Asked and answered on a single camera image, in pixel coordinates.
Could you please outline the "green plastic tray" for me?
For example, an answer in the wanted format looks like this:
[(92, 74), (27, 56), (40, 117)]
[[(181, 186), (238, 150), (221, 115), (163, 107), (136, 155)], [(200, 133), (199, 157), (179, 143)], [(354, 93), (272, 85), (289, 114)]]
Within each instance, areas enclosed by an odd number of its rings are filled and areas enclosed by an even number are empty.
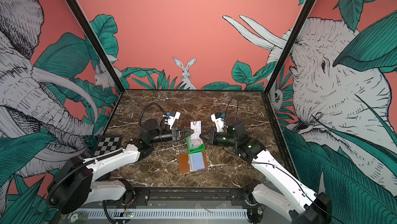
[(194, 133), (186, 138), (188, 152), (198, 153), (205, 149), (203, 140), (200, 138), (199, 133)]

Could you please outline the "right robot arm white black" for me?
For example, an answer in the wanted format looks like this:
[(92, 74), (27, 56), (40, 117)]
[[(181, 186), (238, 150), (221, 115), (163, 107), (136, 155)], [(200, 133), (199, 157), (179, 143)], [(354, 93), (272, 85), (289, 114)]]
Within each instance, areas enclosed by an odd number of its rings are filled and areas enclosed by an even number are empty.
[(332, 221), (331, 199), (326, 193), (317, 194), (296, 179), (253, 137), (249, 137), (243, 122), (229, 125), (226, 132), (210, 130), (200, 134), (207, 144), (232, 147), (236, 155), (261, 172), (277, 191), (259, 181), (248, 185), (247, 203), (265, 205), (293, 224), (329, 224)]

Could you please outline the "brown leather card holder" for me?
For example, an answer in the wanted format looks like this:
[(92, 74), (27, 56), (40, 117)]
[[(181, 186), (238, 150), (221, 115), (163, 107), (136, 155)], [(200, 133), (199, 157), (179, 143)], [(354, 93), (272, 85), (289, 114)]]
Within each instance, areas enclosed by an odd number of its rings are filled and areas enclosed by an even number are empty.
[(178, 156), (179, 173), (186, 174), (194, 171), (207, 170), (207, 157), (205, 151)]

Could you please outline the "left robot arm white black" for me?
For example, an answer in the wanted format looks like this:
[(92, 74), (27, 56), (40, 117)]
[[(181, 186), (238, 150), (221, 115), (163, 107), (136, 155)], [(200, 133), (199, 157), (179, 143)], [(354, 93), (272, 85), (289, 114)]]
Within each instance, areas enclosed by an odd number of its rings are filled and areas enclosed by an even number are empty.
[(148, 157), (156, 142), (181, 141), (194, 133), (192, 129), (162, 127), (146, 121), (140, 135), (113, 152), (97, 157), (70, 159), (48, 186), (47, 207), (69, 214), (81, 206), (98, 201), (117, 201), (125, 205), (135, 201), (133, 186), (126, 180), (100, 181), (99, 178), (120, 167)]

